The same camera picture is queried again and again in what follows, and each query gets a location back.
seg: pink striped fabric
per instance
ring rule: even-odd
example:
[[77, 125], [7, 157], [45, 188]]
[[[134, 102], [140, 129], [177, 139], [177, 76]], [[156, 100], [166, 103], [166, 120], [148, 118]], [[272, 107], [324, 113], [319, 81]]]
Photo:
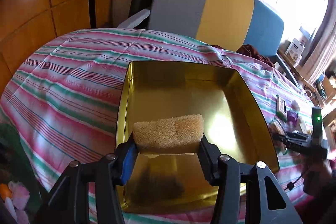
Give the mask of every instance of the pink striped fabric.
[[[277, 70], [253, 58], [220, 50], [189, 37], [150, 30], [79, 30], [54, 39], [33, 53], [16, 71], [0, 101], [0, 122], [17, 129], [37, 179], [50, 190], [74, 159], [92, 162], [115, 148], [121, 90], [133, 60], [198, 62], [237, 70], [265, 119], [275, 116], [276, 95], [311, 127], [311, 106], [305, 92]], [[301, 158], [278, 154], [283, 188], [301, 174]], [[303, 181], [288, 192], [297, 203], [306, 198]], [[90, 187], [90, 218], [96, 222], [95, 194]], [[242, 197], [240, 221], [244, 221]], [[208, 223], [213, 208], [177, 215], [124, 214], [126, 223]]]

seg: white box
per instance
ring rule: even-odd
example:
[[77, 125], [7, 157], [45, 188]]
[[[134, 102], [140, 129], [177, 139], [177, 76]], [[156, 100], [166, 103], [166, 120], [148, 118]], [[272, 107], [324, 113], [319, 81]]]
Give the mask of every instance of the white box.
[[297, 39], [293, 39], [293, 42], [290, 43], [288, 49], [286, 50], [285, 54], [290, 57], [294, 62], [296, 62], [299, 57], [301, 56], [303, 50], [305, 49], [304, 46], [300, 45], [300, 42]]

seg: yellow cushion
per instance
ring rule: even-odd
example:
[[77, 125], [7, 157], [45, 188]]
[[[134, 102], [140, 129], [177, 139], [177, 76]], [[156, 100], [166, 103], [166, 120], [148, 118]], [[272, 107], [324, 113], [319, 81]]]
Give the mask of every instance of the yellow cushion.
[[237, 51], [249, 29], [254, 0], [206, 0], [196, 39]]

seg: blue gripper pad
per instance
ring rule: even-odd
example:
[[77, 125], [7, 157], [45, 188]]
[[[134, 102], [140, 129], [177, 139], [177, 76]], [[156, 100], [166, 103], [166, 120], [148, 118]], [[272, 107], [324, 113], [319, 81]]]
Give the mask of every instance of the blue gripper pad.
[[129, 178], [131, 177], [134, 164], [137, 159], [137, 155], [138, 155], [138, 149], [135, 143], [133, 142], [128, 148], [128, 151], [122, 163], [122, 172], [120, 175], [121, 185], [125, 185], [126, 182], [129, 180]]

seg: black device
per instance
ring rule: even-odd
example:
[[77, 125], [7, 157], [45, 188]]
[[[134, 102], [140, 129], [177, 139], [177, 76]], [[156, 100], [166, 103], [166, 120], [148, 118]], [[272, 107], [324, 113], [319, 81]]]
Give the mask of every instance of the black device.
[[[36, 214], [33, 224], [89, 223], [88, 182], [95, 182], [99, 224], [124, 224], [116, 185], [125, 185], [132, 174], [138, 155], [131, 135], [118, 145], [114, 154], [97, 162], [72, 161], [51, 189]], [[267, 165], [242, 164], [203, 136], [198, 159], [205, 179], [219, 186], [211, 224], [234, 224], [238, 221], [240, 183], [247, 184], [245, 223], [302, 223], [298, 213]]]
[[[273, 139], [284, 143], [286, 148], [299, 152], [307, 157], [307, 162], [313, 163], [326, 160], [328, 154], [328, 142], [322, 138], [322, 115], [320, 107], [311, 108], [311, 120], [313, 124], [312, 134], [300, 132], [286, 132], [286, 135], [273, 133]], [[308, 171], [303, 182], [303, 191], [309, 195], [315, 195], [320, 185], [319, 173]], [[289, 190], [294, 188], [294, 183], [287, 185]]]
[[299, 152], [312, 160], [325, 160], [328, 154], [328, 143], [322, 138], [322, 115], [320, 107], [311, 108], [311, 120], [313, 124], [312, 135], [300, 132], [286, 132], [286, 135], [273, 133], [272, 137], [276, 141], [281, 141], [284, 145], [295, 152]]

